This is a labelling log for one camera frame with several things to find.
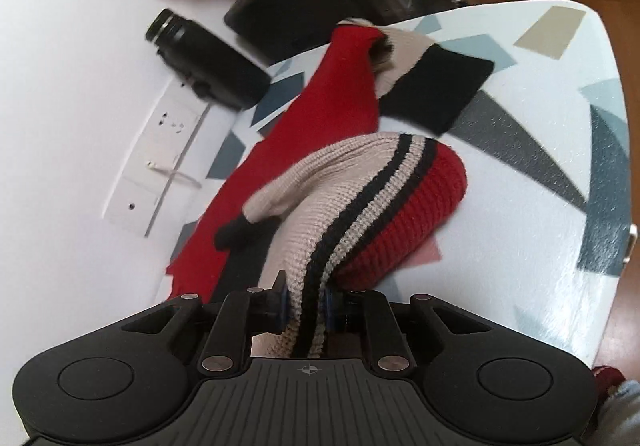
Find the brown floor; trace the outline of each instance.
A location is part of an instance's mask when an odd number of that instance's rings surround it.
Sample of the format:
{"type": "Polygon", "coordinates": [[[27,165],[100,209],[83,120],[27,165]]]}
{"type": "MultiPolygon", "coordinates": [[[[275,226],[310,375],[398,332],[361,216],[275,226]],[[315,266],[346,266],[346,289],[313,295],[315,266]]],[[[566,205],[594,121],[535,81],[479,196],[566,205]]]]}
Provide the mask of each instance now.
{"type": "MultiPolygon", "coordinates": [[[[575,1],[600,14],[616,55],[630,129],[632,219],[640,225],[640,0],[575,1]]],[[[616,366],[627,377],[640,379],[640,245],[620,280],[596,363],[616,366]]]]}

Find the white wall outlet panel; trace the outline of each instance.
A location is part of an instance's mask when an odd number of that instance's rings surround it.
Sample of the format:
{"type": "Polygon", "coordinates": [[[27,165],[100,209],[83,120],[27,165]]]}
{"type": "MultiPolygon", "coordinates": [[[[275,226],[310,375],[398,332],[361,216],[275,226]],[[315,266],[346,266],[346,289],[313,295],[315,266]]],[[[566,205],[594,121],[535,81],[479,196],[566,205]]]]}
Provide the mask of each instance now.
{"type": "Polygon", "coordinates": [[[146,236],[160,196],[120,178],[104,211],[104,219],[139,236],[146,236]]]}
{"type": "Polygon", "coordinates": [[[207,103],[173,79],[133,145],[108,201],[104,218],[146,236],[207,103]],[[166,173],[149,168],[153,164],[166,173]]]}

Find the cable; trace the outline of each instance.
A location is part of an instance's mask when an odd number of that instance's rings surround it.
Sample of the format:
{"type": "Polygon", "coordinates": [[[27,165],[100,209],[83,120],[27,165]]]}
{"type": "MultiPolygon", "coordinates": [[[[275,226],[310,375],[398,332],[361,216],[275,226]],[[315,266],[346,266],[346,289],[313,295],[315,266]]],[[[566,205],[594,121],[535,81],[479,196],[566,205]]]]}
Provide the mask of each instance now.
{"type": "Polygon", "coordinates": [[[153,161],[147,162],[146,163],[146,167],[149,168],[150,170],[157,171],[158,173],[161,173],[162,175],[165,175],[167,177],[182,177],[187,182],[190,182],[192,185],[194,185],[196,188],[198,188],[198,189],[202,188],[202,183],[200,181],[197,181],[196,179],[194,179],[190,175],[187,175],[187,174],[185,174],[185,173],[183,173],[183,172],[181,172],[179,170],[171,170],[169,168],[164,168],[162,166],[158,166],[153,161]]]}

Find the silver screw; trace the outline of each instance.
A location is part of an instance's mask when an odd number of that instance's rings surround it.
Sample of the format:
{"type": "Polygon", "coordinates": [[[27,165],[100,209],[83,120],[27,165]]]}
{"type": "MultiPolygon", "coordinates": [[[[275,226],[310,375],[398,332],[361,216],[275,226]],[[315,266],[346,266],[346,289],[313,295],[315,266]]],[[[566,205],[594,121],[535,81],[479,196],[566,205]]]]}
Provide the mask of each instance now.
{"type": "Polygon", "coordinates": [[[202,368],[209,372],[224,372],[234,366],[231,358],[226,356],[209,356],[202,360],[202,368]]]}
{"type": "Polygon", "coordinates": [[[389,372],[400,372],[409,366],[409,360],[402,356],[383,356],[378,360],[378,366],[389,372]]]}

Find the geometric patterned tabletop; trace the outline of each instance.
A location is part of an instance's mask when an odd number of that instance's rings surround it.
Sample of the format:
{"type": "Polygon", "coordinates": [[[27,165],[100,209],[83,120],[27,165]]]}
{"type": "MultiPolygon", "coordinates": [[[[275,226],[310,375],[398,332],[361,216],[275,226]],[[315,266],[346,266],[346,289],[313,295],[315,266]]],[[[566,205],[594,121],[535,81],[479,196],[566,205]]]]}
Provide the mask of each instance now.
{"type": "MultiPolygon", "coordinates": [[[[495,62],[439,139],[465,163],[453,216],[378,286],[391,301],[427,292],[593,363],[630,229],[625,102],[596,12],[564,0],[465,7],[397,25],[495,62]]],[[[224,179],[278,121],[325,47],[270,68],[191,207],[174,256],[224,179]]],[[[425,134],[382,118],[380,130],[425,134]]]]}

